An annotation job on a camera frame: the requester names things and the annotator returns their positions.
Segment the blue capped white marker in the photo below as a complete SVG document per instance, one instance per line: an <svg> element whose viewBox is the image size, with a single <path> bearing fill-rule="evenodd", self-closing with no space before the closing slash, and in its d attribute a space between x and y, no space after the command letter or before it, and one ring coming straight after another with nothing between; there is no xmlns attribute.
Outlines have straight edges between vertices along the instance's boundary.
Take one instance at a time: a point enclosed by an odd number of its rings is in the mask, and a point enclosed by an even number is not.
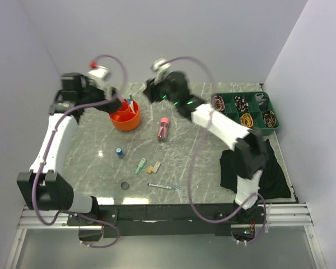
<svg viewBox="0 0 336 269"><path fill-rule="evenodd" d="M135 111L134 111L134 107L132 106L132 104L131 104L131 102L130 102L129 99L126 99L126 103L128 104L128 106L129 106L129 108L130 108L130 111L131 111L132 113L135 113Z"/></svg>

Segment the blue white pen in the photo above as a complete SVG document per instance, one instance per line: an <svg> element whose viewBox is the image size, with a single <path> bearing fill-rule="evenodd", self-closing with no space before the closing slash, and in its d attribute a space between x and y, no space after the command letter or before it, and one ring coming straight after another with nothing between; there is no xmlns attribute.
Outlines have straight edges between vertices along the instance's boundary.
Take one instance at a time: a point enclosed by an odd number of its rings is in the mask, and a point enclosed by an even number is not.
<svg viewBox="0 0 336 269"><path fill-rule="evenodd" d="M148 185L149 187L154 187L154 188L162 188L162 189L169 189L169 190L173 189L173 187L171 187L171 186L161 185L161 184L147 183L147 185Z"/></svg>

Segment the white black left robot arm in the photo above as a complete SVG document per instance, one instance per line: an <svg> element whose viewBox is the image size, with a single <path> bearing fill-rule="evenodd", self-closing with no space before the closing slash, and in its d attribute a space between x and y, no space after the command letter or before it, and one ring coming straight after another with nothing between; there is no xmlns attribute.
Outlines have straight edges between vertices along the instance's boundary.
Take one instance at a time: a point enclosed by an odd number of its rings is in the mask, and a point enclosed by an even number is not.
<svg viewBox="0 0 336 269"><path fill-rule="evenodd" d="M82 194L64 179L64 158L83 112L91 103L106 99L109 70L103 66L86 75L61 75L62 88L49 107L49 122L40 151L27 172L20 172L17 185L30 210L56 210L81 214L87 225L99 222L101 212L94 196Z"/></svg>

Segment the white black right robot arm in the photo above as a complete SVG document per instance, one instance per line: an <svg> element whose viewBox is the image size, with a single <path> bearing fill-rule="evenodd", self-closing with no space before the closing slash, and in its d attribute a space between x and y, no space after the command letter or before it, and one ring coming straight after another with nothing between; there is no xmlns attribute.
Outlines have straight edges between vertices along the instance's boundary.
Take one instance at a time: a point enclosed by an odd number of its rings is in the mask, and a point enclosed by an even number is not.
<svg viewBox="0 0 336 269"><path fill-rule="evenodd" d="M192 94L188 80L182 72L171 72L161 81L146 81L143 94L150 103L167 100L178 113L192 123L205 127L232 151L232 164L237 175L235 219L247 223L254 216L252 207L258 199L259 181L268 162L262 134L244 127L225 116L212 104Z"/></svg>

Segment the green capped white marker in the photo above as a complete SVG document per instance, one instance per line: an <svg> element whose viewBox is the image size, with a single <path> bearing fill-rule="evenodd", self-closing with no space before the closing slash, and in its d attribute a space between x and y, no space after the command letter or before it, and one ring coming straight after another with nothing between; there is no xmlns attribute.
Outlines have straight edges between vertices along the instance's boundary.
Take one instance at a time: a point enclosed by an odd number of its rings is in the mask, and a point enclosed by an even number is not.
<svg viewBox="0 0 336 269"><path fill-rule="evenodd" d="M129 96L129 105L130 105L130 108L131 108L132 112L135 114L136 112L135 112L135 109L134 109L134 102L133 102L133 96L132 95Z"/></svg>

